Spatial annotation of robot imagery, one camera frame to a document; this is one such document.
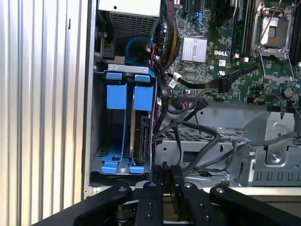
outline chip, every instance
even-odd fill
[[[178,22],[178,28],[183,29],[185,27],[185,22],[184,21],[179,21]]]

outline cable bundle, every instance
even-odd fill
[[[166,0],[165,4],[167,4],[167,11],[164,15],[167,22],[167,36],[165,51],[160,59],[164,70],[168,69],[178,56],[181,44],[175,19],[174,0]]]

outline silver side panel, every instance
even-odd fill
[[[88,0],[0,1],[0,225],[81,199]]]

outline heatsink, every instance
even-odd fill
[[[203,36],[185,37],[182,47],[182,61],[205,62],[207,38]]]

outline screw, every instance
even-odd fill
[[[217,128],[217,132],[222,133],[224,132],[224,129],[222,127]]]
[[[125,192],[127,189],[125,187],[121,187],[118,191]]]
[[[220,188],[220,187],[218,187],[218,188],[216,189],[216,191],[217,191],[218,193],[224,193],[224,192],[225,192],[224,189],[222,189],[222,188]]]
[[[185,183],[184,186],[188,187],[188,188],[192,187],[192,185],[190,183]]]
[[[277,153],[272,154],[272,160],[275,162],[280,162],[280,156]]]
[[[157,185],[156,185],[156,183],[151,182],[151,183],[149,184],[149,186],[150,186],[150,187],[155,187],[155,186],[157,186]]]

